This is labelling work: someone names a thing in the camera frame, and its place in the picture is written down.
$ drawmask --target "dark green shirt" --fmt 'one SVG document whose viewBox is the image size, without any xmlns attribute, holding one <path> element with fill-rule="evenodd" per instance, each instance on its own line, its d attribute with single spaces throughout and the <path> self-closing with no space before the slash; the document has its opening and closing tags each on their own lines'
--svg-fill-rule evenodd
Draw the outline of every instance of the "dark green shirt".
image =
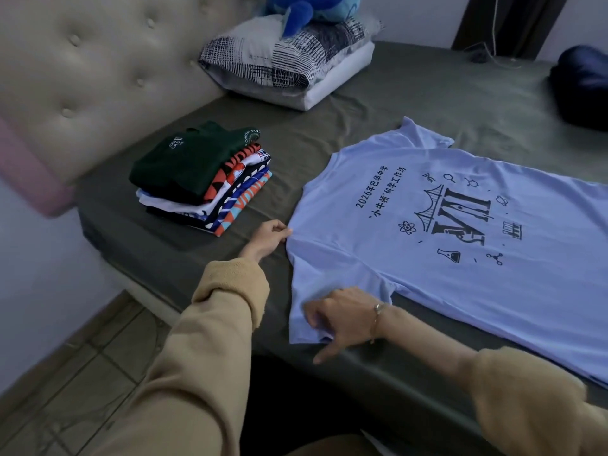
<svg viewBox="0 0 608 456">
<path fill-rule="evenodd" d="M 259 137 L 255 128 L 206 122 L 163 139 L 133 164 L 129 180 L 156 197 L 200 205 L 222 164 Z"/>
</svg>

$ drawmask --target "bridge graphic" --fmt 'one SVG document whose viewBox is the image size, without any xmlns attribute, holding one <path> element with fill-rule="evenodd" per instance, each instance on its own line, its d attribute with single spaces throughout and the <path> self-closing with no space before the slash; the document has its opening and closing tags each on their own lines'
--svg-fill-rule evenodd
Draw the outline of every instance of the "bridge graphic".
<svg viewBox="0 0 608 456">
<path fill-rule="evenodd" d="M 427 195 L 430 197 L 430 207 L 420 213 L 415 213 L 420 220 L 422 221 L 422 226 L 425 232 L 429 231 L 430 223 L 433 222 L 433 218 L 435 217 L 435 210 L 437 209 L 437 204 L 439 203 L 439 198 L 443 193 L 443 184 L 439 187 L 434 188 L 433 190 L 425 190 Z"/>
</svg>

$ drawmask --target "hand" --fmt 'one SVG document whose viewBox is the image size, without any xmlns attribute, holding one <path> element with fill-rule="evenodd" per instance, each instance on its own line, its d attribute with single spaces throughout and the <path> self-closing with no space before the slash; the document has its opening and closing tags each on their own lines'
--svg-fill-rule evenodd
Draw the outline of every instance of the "hand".
<svg viewBox="0 0 608 456">
<path fill-rule="evenodd" d="M 329 296 L 304 304 L 304 314 L 313 328 L 328 328 L 334 340 L 314 358 L 315 365 L 337 355 L 342 349 L 371 339 L 376 305 L 381 301 L 359 288 L 332 291 Z"/>
<path fill-rule="evenodd" d="M 240 252 L 240 258 L 251 259 L 259 263 L 270 253 L 277 249 L 279 243 L 285 242 L 293 230 L 275 219 L 274 221 L 262 222 L 261 226 L 254 232 L 249 243 Z"/>
</svg>

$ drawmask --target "bed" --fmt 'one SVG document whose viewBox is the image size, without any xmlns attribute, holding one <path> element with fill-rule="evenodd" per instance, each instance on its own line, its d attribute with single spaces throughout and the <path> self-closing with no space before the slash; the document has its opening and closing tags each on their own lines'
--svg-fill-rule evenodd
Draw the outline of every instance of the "bed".
<svg viewBox="0 0 608 456">
<path fill-rule="evenodd" d="M 81 179 L 77 203 L 84 233 L 113 267 L 180 311 L 209 261 L 236 256 L 261 221 L 289 220 L 302 186 L 323 170 L 333 152 L 396 128 L 403 115 L 453 137 L 455 146 L 476 155 L 608 182 L 608 135 L 559 120 L 545 83 L 548 69 L 548 64 L 533 62 L 523 62 L 517 70 L 478 65 L 459 52 L 380 42 L 368 69 L 307 113 L 225 96 Z M 133 161 L 158 140 L 207 119 L 227 128 L 259 127 L 261 143 L 273 155 L 271 182 L 219 239 L 146 214 L 127 180 Z M 478 431 L 465 396 L 390 345 L 364 346 L 325 368 L 311 368 L 316 348 L 287 343 L 291 269 L 285 251 L 274 253 L 262 267 L 271 293 L 254 336 L 256 350 L 338 383 L 397 435 L 428 436 L 428 422 L 414 413 L 421 407 L 428 416 L 467 429 L 475 440 Z M 510 345 L 402 297 L 394 301 L 472 347 Z M 608 390 L 588 385 L 592 401 L 606 406 Z M 411 410 L 413 419 L 404 410 Z M 437 442 L 440 446 L 453 444 L 449 432 L 434 438 L 444 440 Z"/>
<path fill-rule="evenodd" d="M 237 8 L 251 0 L 128 1 L 0 2 L 7 58 L 0 65 L 0 115 L 19 137 L 11 153 L 21 154 L 4 174 L 19 171 L 15 166 L 33 153 L 54 176 L 26 193 L 33 204 L 46 204 L 49 191 L 68 198 L 75 186 L 87 239 L 118 281 L 169 323 L 189 304 L 209 261 L 235 257 L 260 222 L 287 222 L 302 186 L 333 152 L 396 128 L 404 115 L 476 155 L 608 182 L 608 134 L 560 120 L 545 81 L 550 64 L 473 64 L 465 53 L 378 42 L 367 69 L 301 113 L 225 95 L 196 66 L 200 45 L 242 19 Z M 11 35 L 26 24 L 34 34 Z M 133 161 L 160 139 L 206 120 L 257 126 L 273 155 L 273 178 L 221 238 L 147 214 L 128 182 Z M 17 146 L 27 146 L 28 155 Z M 37 173 L 23 166 L 20 172 L 30 174 L 15 175 L 17 187 L 30 186 Z M 377 418 L 375 435 L 389 445 L 407 440 L 452 454 L 496 452 L 481 437 L 465 394 L 391 345 L 364 345 L 313 367 L 318 346 L 287 341 L 285 249 L 262 267 L 271 291 L 256 352 L 338 385 Z M 473 348 L 512 345 L 405 298 L 394 302 Z M 586 384 L 590 401 L 608 407 L 608 390 Z"/>
</svg>

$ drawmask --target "bracelet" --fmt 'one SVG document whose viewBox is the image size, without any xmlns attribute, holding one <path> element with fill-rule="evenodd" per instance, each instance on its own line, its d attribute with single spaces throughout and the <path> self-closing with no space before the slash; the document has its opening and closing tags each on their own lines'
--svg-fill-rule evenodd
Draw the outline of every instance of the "bracelet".
<svg viewBox="0 0 608 456">
<path fill-rule="evenodd" d="M 374 319 L 374 324 L 371 326 L 370 344 L 374 344 L 374 342 L 376 342 L 376 329 L 378 326 L 378 319 L 380 318 L 380 312 L 382 312 L 382 310 L 384 309 L 384 306 L 386 306 L 386 304 L 381 303 L 381 304 L 376 304 L 376 307 L 374 307 L 374 311 L 376 312 L 376 318 Z"/>
</svg>

